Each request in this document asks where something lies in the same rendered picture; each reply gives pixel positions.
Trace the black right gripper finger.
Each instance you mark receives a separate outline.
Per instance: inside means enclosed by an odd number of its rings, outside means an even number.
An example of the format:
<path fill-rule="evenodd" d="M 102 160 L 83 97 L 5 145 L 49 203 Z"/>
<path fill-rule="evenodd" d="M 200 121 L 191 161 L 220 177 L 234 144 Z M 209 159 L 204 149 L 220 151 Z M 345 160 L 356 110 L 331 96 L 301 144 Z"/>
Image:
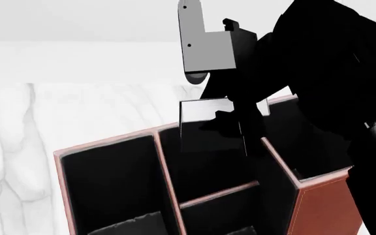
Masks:
<path fill-rule="evenodd" d="M 248 157 L 260 157 L 264 153 L 261 138 L 266 135 L 264 118 L 257 104 L 247 101 L 235 101 L 234 111 L 240 125 L 245 154 Z"/>
<path fill-rule="evenodd" d="M 215 118 L 205 121 L 199 128 L 201 131 L 216 131 L 225 138 L 240 138 L 240 126 L 235 111 L 216 111 Z"/>

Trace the black glossy book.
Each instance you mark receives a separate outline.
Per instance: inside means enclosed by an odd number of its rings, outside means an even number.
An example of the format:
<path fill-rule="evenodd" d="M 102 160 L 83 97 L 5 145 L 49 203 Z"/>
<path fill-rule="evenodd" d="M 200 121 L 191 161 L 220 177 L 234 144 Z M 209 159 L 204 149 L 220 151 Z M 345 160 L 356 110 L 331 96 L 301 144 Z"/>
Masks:
<path fill-rule="evenodd" d="M 234 111 L 234 104 L 227 98 L 199 99 L 180 102 L 180 146 L 184 153 L 205 153 L 228 150 L 245 152 L 243 137 L 225 138 L 216 131 L 199 128 L 215 118 L 216 111 Z"/>

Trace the brown leather compartment caddy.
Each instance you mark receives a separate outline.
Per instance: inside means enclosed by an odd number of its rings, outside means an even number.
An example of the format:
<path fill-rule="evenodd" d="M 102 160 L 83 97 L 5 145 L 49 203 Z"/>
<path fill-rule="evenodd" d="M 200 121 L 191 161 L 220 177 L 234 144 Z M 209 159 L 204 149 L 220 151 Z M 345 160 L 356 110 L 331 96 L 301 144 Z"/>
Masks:
<path fill-rule="evenodd" d="M 264 153 L 184 153 L 179 122 L 54 153 L 70 235 L 357 235 L 348 143 L 292 95 L 260 104 Z"/>

